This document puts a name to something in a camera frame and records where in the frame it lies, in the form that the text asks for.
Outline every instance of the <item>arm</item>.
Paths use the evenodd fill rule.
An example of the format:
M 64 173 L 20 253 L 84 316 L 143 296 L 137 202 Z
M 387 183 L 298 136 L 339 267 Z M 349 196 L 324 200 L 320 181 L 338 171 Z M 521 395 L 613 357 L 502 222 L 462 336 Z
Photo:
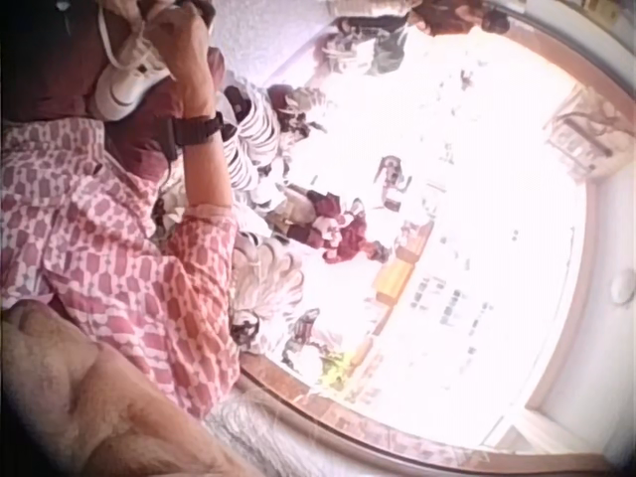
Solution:
M 194 5 L 186 3 L 183 8 L 165 10 L 147 35 L 177 81 L 184 117 L 214 117 L 217 106 L 207 60 L 208 29 Z M 221 132 L 206 144 L 185 148 L 184 176 L 191 206 L 232 206 L 232 186 Z
M 208 30 L 190 3 L 157 16 L 148 32 L 177 81 L 185 117 L 214 116 L 215 85 L 207 62 Z M 239 377 L 230 336 L 229 288 L 237 234 L 221 134 L 184 151 L 189 207 L 169 242 L 161 286 L 165 343 L 178 399 L 202 417 Z

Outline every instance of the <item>striped leggings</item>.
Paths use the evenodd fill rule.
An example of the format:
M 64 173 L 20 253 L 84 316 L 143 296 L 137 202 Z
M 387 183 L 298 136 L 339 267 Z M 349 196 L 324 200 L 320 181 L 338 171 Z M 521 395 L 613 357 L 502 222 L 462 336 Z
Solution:
M 241 120 L 224 94 L 218 96 L 217 108 L 225 123 L 234 125 L 224 136 L 224 152 L 235 191 L 253 191 L 258 186 L 258 169 L 271 164 L 278 153 L 280 125 L 265 91 L 245 80 L 235 84 L 247 100 L 248 110 Z

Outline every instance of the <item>shirt sleeve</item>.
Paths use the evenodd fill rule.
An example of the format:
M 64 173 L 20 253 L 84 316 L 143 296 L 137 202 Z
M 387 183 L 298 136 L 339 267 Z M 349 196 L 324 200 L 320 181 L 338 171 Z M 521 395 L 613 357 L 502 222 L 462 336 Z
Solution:
M 182 266 L 167 276 L 168 361 L 177 399 L 204 417 L 239 378 L 239 349 L 230 335 L 229 293 L 237 222 L 231 209 L 188 208 L 166 251 Z

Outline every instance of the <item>yellow object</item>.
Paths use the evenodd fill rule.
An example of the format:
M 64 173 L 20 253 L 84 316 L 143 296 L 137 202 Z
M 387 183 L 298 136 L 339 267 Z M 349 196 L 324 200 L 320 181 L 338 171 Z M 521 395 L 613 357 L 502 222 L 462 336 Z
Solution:
M 585 0 L 587 16 L 605 28 L 612 28 L 620 17 L 620 5 L 616 0 Z

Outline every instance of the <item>hand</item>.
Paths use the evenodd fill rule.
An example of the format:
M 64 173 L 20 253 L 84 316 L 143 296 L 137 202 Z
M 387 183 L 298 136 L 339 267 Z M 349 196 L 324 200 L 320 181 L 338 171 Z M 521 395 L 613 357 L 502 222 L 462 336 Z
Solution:
M 146 33 L 177 81 L 186 112 L 206 108 L 214 91 L 208 66 L 209 33 L 200 12 L 191 2 L 159 13 Z

